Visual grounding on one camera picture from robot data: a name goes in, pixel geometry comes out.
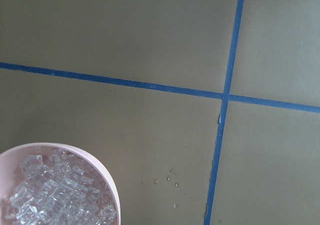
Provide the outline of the pink bowl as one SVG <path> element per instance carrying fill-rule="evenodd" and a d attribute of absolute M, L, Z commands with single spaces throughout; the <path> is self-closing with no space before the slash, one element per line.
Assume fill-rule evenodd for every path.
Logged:
<path fill-rule="evenodd" d="M 107 168 L 89 152 L 67 144 L 49 143 L 49 142 L 36 142 L 18 145 L 10 148 L 0 154 L 0 223 L 2 225 L 9 225 L 10 222 L 5 219 L 4 211 L 9 202 L 14 187 L 23 179 L 23 173 L 19 171 L 18 167 L 20 162 L 27 156 L 32 154 L 49 155 L 54 149 L 63 149 L 72 154 L 75 154 L 85 161 L 87 161 L 104 179 L 108 185 L 113 201 L 115 210 L 117 212 L 114 225 L 121 224 L 121 205 L 120 198 L 116 184 L 107 170 Z"/>

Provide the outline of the pile of ice cubes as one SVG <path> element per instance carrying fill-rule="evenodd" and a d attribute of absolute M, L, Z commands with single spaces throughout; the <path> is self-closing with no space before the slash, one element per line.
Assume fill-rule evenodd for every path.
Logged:
<path fill-rule="evenodd" d="M 10 225 L 115 225 L 118 211 L 110 186 L 84 158 L 56 148 L 28 154 L 17 165 L 20 178 L 5 198 L 2 217 Z"/>

